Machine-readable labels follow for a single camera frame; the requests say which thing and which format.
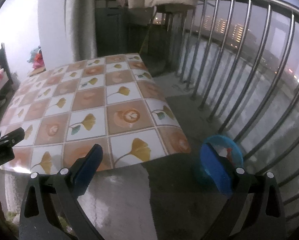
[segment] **high-rise building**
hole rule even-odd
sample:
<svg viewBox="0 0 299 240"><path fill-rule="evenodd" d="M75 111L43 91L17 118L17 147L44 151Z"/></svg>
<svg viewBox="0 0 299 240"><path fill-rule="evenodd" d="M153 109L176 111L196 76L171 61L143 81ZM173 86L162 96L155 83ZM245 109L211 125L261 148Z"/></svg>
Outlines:
<svg viewBox="0 0 299 240"><path fill-rule="evenodd" d="M217 33L224 33L225 29L226 29L226 24L227 24L227 20L219 19L217 21L217 24L216 24L216 27L215 27L215 31Z"/></svg>
<svg viewBox="0 0 299 240"><path fill-rule="evenodd" d="M244 26L236 24L234 27L232 39L237 42L241 42Z"/></svg>
<svg viewBox="0 0 299 240"><path fill-rule="evenodd" d="M204 17L203 27L206 30L210 30L211 29L211 17L210 16L205 16Z"/></svg>

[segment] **headboard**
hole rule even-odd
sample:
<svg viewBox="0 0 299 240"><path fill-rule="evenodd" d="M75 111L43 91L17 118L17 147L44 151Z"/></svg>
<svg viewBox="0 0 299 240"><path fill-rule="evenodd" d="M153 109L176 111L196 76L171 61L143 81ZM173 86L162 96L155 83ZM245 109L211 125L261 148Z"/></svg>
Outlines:
<svg viewBox="0 0 299 240"><path fill-rule="evenodd" d="M2 66L2 68L5 70L8 79L11 80L11 71L8 67L4 43L2 43L1 46L2 48L0 49L0 66Z"/></svg>

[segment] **blue gripper pad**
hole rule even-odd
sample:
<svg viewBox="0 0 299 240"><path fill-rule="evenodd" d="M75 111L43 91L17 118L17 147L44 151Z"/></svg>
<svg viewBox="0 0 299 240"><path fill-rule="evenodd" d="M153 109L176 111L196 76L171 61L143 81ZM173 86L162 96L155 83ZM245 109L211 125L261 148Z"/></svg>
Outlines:
<svg viewBox="0 0 299 240"><path fill-rule="evenodd" d="M231 197L233 193L232 179L226 171L224 165L215 149L209 144L204 143L200 150L200 160L206 173L211 176L217 189L223 195Z"/></svg>

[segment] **silver screw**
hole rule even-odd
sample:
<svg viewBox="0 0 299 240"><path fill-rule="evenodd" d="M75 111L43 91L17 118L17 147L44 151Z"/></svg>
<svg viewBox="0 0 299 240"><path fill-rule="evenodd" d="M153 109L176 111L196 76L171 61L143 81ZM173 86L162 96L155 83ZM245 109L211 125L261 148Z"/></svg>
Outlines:
<svg viewBox="0 0 299 240"><path fill-rule="evenodd" d="M245 173L245 171L244 171L243 168L236 168L236 172L237 172L238 174L244 174L244 173Z"/></svg>
<svg viewBox="0 0 299 240"><path fill-rule="evenodd" d="M269 172L267 172L267 177L272 179L272 178L274 178L274 174L269 171Z"/></svg>
<svg viewBox="0 0 299 240"><path fill-rule="evenodd" d="M68 168L63 168L60 170L60 174L65 175L68 173Z"/></svg>
<svg viewBox="0 0 299 240"><path fill-rule="evenodd" d="M37 172L33 172L33 173L30 175L30 177L31 177L32 179L35 179L35 178L37 177L37 175L38 175Z"/></svg>

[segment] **metal railing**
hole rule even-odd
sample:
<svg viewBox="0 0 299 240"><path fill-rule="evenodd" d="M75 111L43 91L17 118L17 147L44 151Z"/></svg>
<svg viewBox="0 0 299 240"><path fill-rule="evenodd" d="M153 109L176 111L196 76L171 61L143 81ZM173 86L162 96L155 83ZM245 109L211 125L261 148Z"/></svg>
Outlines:
<svg viewBox="0 0 299 240"><path fill-rule="evenodd" d="M248 119L246 124L243 127L241 127L238 134L235 137L233 136L234 137L233 140L237 143L240 143L245 138L245 136L250 132L251 127L253 127L253 125L255 125L255 123L258 122L259 116L261 115L262 111L264 109L266 109L266 106L268 106L269 104L272 103L271 98L275 95L275 91L280 89L279 83L282 80L282 75L283 75L284 69L286 67L287 60L290 56L291 46L294 41L295 25L296 25L296 23L299 24L299 9L287 2L282 1L282 0L214 0L215 5L213 4L214 9L213 9L213 14L212 14L212 19L211 19L211 30L210 30L209 35L203 36L202 29L203 29L204 19L206 18L206 8L207 8L208 4L211 4L210 3L211 0L199 0L199 1L203 1L203 9L202 9L201 17L200 17L200 26L199 26L197 40L195 43L194 54L193 54L192 60L189 59L189 54L190 54L190 49L191 49L190 43L191 43L191 38L197 34L197 31L196 31L196 33L194 33L195 17L197 17L197 15L199 14L199 12L197 12L197 8L193 10L191 18L190 17L186 18L186 15L177 16L177 17L181 17L182 19L184 19L181 21L180 26L177 29L178 31L176 31L174 33L174 35L178 35L177 37L175 36L174 42L178 42L179 44L181 44L181 46L178 49L174 50L173 55L170 55L170 57L172 59L171 65L174 68L174 70L177 71L176 73L180 79L180 82L182 82L182 83L184 82L186 84L187 91L192 91L192 99L193 100L201 100L199 109L202 110L203 107L207 105L207 99L210 96L211 87L213 86L213 84L218 85L216 92L213 95L216 103L212 107L210 114L207 118L207 120L210 122L213 121L213 119L215 118L215 114L216 114L217 110L220 108L221 103L224 103L224 99L225 99L227 90L229 88L230 82L233 79L234 73L237 69L238 61L242 59L241 52L244 48L246 34L248 32L252 8L262 7L267 10L265 24L264 24L262 36L260 39L260 44L259 44L259 47L256 52L255 60L251 64L251 70L248 74L246 81L244 82L244 84L242 86L242 89L239 92L239 96L237 97L234 105L229 110L229 113L227 114L225 120L220 125L220 127L218 129L218 133L223 133L226 130L226 127L228 126L230 121L233 120L235 113L237 113L239 106L241 106L242 101L243 101L244 97L246 96L247 91L249 90L253 80L255 79L256 73L259 72L260 62L261 62L261 59L262 59L262 56L264 53L264 49L265 49L265 45L266 45L266 41L268 38L268 33L269 33L269 29L270 29L271 21L272 21L272 17L273 17L273 12L276 12L285 17L288 17L289 22L290 22L289 23L289 31L288 31L288 35L287 35L287 41L286 41L286 44L283 49L283 54L281 56L279 66L277 68L277 71L275 72L275 76L273 77L272 80L270 80L269 88L267 89L265 96L262 98L262 100L258 104L255 112L251 115L251 117ZM209 52L211 49L211 45L214 43L214 40L213 40L214 31L213 30L215 27L218 10L219 10L219 4L221 1L229 1L230 2L228 14L227 14L227 20L226 20L226 28L224 30L224 36L223 36L221 43L217 45L218 46L218 48L216 50L216 54L218 53L217 59L214 61L215 62L214 65L211 66L210 73L207 74L207 73L205 73L206 65L207 65L206 63L207 63L207 58L208 58L208 55L209 55ZM223 88L221 89L222 81L216 80L216 76L217 76L217 73L219 72L219 66L221 63L221 59L224 55L224 51L226 48L226 42L228 39L229 29L230 29L231 22L232 22L233 11L235 9L235 4L237 2L247 4L243 32L241 34L241 40L238 45L238 48L237 48L237 50L234 50L235 57L234 57L234 61L231 64L229 73L227 74L227 76L224 76L224 75L226 75L226 70L224 70L223 73L221 74L221 76L222 76L221 79L225 78L225 84L223 85ZM186 21L189 21L191 23L190 28L186 28ZM193 73L194 73L195 64L197 61L199 46L202 41L204 41L206 43L206 45L205 45L205 49L203 52L203 57L202 57L202 61L200 64L198 74L196 76L194 76ZM183 62L181 62L181 59L180 59L181 58L180 55L181 55L182 51L185 51L185 53L183 55ZM227 60L227 63L226 63L227 66L229 65L229 62L230 62L230 58L228 58L228 60ZM205 86L202 94L199 95L198 89L199 89L200 82L201 82L203 75L207 76L206 77L207 83L206 83L206 86ZM272 126L272 128L261 138L261 140L258 143L256 143L256 145L254 145L252 147L252 149L250 149L249 151L246 151L246 154L243 156L244 161L249 160L252 156L254 156L273 137L273 135L275 135L275 133L284 124L286 119L290 116L291 112L296 108L296 105L298 103L299 103L299 80L298 80L298 85L297 85L296 89L294 90L294 95L292 96L292 98L291 98L287 108L284 110L282 116ZM283 152L276 152L275 157L272 160L270 160L270 162L267 163L267 165L265 165L265 167L261 168L256 173L263 174L264 172L268 171L270 168L273 168L275 165L278 165L298 145L299 145L299 136L290 144L289 147L287 147L286 150L284 150ZM279 187L286 185L287 183L291 182L298 176L299 176L299 168L296 171L292 172L291 174L287 174L287 177L285 179L283 179L282 181L278 181ZM287 204L290 204L297 200L299 200L299 192L295 192L292 197L288 197L285 200L283 199L285 206ZM297 217L299 217L299 211L295 212L294 214L286 216L286 221L288 222Z"/></svg>

